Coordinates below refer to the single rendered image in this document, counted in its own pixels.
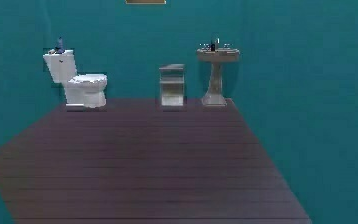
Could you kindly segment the gold framed wall picture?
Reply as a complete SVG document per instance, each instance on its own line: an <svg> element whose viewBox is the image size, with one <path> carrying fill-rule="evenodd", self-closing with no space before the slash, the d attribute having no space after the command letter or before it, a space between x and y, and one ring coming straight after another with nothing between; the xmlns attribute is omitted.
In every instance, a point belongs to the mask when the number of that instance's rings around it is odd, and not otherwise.
<svg viewBox="0 0 358 224"><path fill-rule="evenodd" d="M125 0L126 4L166 4L167 0Z"/></svg>

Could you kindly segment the beige pedestal sink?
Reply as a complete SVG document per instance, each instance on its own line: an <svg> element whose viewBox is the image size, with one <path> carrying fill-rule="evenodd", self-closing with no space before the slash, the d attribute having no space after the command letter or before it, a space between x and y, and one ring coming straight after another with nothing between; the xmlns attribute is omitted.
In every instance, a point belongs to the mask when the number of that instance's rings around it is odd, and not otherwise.
<svg viewBox="0 0 358 224"><path fill-rule="evenodd" d="M208 89L202 97L204 106L226 106L227 102L222 94L222 64L237 62L240 51L235 48L219 48L215 51L197 49L196 55L199 61L211 64L211 74Z"/></svg>

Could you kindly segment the blue spray bottle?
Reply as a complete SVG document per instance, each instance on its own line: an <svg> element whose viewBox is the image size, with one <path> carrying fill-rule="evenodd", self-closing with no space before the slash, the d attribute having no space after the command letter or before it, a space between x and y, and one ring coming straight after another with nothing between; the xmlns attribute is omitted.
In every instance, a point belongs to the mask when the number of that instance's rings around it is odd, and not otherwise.
<svg viewBox="0 0 358 224"><path fill-rule="evenodd" d="M65 52L65 49L63 47L63 39L61 37L59 37L57 40L55 50L57 54L63 54Z"/></svg>

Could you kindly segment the white toilet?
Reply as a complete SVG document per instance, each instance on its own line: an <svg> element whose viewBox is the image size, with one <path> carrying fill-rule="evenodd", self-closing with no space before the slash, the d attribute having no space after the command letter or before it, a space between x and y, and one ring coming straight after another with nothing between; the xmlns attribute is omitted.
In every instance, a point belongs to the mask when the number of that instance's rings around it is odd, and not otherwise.
<svg viewBox="0 0 358 224"><path fill-rule="evenodd" d="M98 108L106 105L107 75L102 73L79 74L72 49L61 54L45 53L43 59L52 77L65 93L67 105Z"/></svg>

